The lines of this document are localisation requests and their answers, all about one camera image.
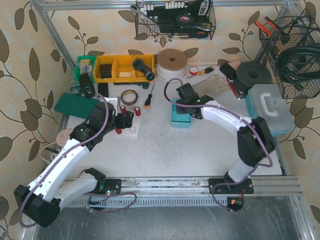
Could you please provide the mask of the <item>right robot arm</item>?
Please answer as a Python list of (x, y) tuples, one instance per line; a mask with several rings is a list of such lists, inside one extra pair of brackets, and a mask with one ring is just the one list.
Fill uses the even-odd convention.
[(216, 183), (210, 193), (230, 192), (239, 186), (259, 167), (271, 168), (271, 153), (276, 146), (267, 122), (262, 117), (244, 117), (222, 106), (209, 96), (199, 95), (190, 83), (176, 89), (179, 99), (174, 102), (179, 114), (189, 114), (199, 120), (213, 122), (235, 134), (238, 160), (228, 170), (221, 183)]

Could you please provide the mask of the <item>black orange screwdriver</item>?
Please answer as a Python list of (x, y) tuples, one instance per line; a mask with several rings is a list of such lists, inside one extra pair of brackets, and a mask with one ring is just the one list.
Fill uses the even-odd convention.
[(153, 93), (154, 87), (155, 87), (155, 83), (153, 84), (153, 86), (152, 86), (152, 88), (151, 88), (151, 91), (150, 91), (150, 93), (148, 94), (148, 97), (147, 97), (147, 99), (146, 99), (145, 102), (144, 102), (144, 108), (145, 108), (145, 109), (148, 109), (148, 108), (150, 107), (150, 105), (151, 105), (151, 99), (152, 99), (152, 97), (153, 97), (152, 93)]

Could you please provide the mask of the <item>canvas work glove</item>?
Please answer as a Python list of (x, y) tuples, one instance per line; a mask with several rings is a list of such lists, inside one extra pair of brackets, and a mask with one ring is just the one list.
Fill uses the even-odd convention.
[(228, 82), (217, 74), (213, 74), (205, 80), (192, 85), (192, 88), (200, 97), (207, 95), (211, 98), (230, 89)]

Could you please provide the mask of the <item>red large spring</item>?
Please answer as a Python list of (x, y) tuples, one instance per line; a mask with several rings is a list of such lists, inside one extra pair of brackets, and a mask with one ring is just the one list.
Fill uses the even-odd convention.
[(127, 113), (127, 109), (124, 105), (120, 106), (120, 111), (123, 115), (125, 115)]
[(115, 129), (115, 132), (116, 132), (117, 134), (121, 134), (121, 133), (122, 133), (122, 129), (116, 128), (116, 129)]

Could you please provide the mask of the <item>teal plastic spring tray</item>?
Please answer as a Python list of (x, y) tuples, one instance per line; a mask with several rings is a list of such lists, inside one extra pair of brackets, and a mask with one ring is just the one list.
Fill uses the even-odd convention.
[(171, 105), (171, 118), (170, 124), (173, 128), (187, 129), (192, 125), (192, 116), (184, 113), (178, 114), (177, 106), (175, 104)]

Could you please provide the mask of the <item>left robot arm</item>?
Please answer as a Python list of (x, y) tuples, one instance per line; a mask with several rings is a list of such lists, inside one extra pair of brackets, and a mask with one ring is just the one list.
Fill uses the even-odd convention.
[(62, 185), (66, 177), (82, 158), (102, 142), (104, 136), (115, 129), (130, 129), (134, 112), (117, 113), (111, 103), (100, 101), (91, 115), (77, 125), (59, 154), (46, 169), (27, 186), (18, 185), (13, 194), (19, 215), (26, 215), (43, 228), (51, 225), (60, 211), (81, 195), (118, 195), (115, 188), (106, 184), (106, 176), (95, 168), (84, 170), (82, 176)]

